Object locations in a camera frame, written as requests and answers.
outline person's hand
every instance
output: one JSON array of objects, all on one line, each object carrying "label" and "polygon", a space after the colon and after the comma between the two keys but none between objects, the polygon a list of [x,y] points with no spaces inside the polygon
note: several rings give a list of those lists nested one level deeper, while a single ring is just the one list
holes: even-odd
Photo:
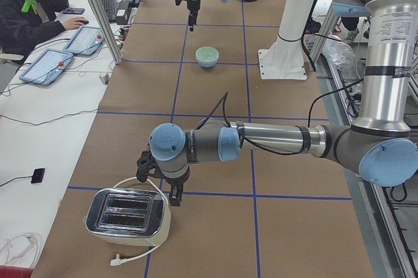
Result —
[{"label": "person's hand", "polygon": [[78,29],[81,25],[84,25],[84,23],[81,22],[82,20],[86,19],[84,17],[74,17],[66,22],[62,22],[62,25],[65,30]]}]

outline tablet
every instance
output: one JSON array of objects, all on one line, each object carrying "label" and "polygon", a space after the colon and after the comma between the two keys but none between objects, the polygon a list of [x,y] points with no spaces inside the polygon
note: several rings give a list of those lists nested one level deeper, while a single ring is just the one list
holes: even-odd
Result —
[{"label": "tablet", "polygon": [[103,33],[100,28],[83,26],[78,28],[63,51],[74,55],[90,56],[97,51],[103,40]]},{"label": "tablet", "polygon": [[72,59],[72,53],[48,48],[34,60],[19,79],[31,84],[50,85],[63,73]]}]

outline man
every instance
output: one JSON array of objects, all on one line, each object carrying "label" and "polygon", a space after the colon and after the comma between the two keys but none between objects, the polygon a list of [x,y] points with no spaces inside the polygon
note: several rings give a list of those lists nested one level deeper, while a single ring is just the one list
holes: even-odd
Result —
[{"label": "man", "polygon": [[37,44],[79,28],[83,17],[54,21],[68,6],[68,0],[0,0],[0,48],[26,58]]}]

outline keyboard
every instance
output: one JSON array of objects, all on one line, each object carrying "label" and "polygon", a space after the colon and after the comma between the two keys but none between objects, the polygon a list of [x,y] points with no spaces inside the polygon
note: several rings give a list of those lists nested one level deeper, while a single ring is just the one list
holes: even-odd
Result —
[{"label": "keyboard", "polygon": [[116,17],[116,0],[100,0],[100,2],[109,21],[114,22]]}]

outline person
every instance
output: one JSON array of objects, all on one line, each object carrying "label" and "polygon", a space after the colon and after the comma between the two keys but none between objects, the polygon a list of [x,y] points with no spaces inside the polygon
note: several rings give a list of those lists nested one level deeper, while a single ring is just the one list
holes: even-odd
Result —
[{"label": "person", "polygon": [[[341,17],[341,22],[344,27],[348,30],[347,36],[344,38],[343,42],[351,45],[353,44],[356,36],[359,34],[359,17]],[[363,33],[363,37],[368,39],[370,32],[370,27]]]},{"label": "person", "polygon": [[0,48],[25,59],[36,45],[79,28],[83,17],[54,21],[56,12],[68,6],[69,0],[0,0]]}]

